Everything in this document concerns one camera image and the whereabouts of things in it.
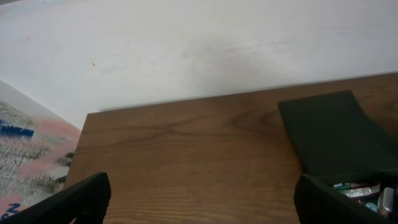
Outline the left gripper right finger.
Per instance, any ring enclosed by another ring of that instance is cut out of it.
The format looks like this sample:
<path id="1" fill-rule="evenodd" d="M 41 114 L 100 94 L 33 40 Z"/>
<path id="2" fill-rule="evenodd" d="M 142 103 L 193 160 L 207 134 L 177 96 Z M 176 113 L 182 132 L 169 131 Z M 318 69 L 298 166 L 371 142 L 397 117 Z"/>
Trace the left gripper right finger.
<path id="1" fill-rule="evenodd" d="M 394 223 L 333 188 L 346 182 L 379 182 L 395 186 L 394 174 L 345 174 L 314 176 L 302 174 L 295 186 L 294 204 L 300 223 L 378 224 Z"/>

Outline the green red wafer bar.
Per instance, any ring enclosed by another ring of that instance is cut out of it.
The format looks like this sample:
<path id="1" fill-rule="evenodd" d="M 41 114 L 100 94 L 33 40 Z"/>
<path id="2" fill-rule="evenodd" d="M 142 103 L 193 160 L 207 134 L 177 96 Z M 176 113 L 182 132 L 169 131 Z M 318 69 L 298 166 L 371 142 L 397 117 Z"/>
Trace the green red wafer bar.
<path id="1" fill-rule="evenodd" d="M 380 192 L 380 182 L 349 182 L 335 184 L 333 188 L 350 198 L 365 197 Z"/>

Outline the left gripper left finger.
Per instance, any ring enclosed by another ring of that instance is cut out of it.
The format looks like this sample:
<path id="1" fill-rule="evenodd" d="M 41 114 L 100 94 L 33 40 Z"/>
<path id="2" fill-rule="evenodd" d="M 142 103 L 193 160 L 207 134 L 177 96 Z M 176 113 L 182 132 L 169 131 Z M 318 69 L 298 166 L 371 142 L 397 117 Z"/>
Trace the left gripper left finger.
<path id="1" fill-rule="evenodd" d="M 1 220 L 3 224 L 102 224 L 111 199 L 105 172 L 95 173 Z"/>

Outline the blue Oreo cookie pack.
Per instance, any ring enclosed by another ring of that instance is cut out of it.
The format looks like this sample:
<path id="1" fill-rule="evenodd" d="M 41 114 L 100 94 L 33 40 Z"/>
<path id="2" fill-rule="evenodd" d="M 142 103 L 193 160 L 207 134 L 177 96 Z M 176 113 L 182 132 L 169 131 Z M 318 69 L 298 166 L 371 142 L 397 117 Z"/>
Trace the blue Oreo cookie pack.
<path id="1" fill-rule="evenodd" d="M 365 204 L 365 206 L 376 213 L 378 212 L 378 207 L 375 203 L 368 202 Z"/>

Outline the black gift box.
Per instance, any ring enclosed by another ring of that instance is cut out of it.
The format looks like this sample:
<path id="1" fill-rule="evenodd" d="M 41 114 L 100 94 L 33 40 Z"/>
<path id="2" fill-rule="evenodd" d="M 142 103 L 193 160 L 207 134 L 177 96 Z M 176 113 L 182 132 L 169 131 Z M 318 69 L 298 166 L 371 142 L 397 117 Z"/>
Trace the black gift box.
<path id="1" fill-rule="evenodd" d="M 375 203 L 377 214 L 397 222 L 397 140 L 365 114 L 351 91 L 281 101 L 278 107 L 302 174 L 394 174 L 395 186 L 352 199 Z"/>

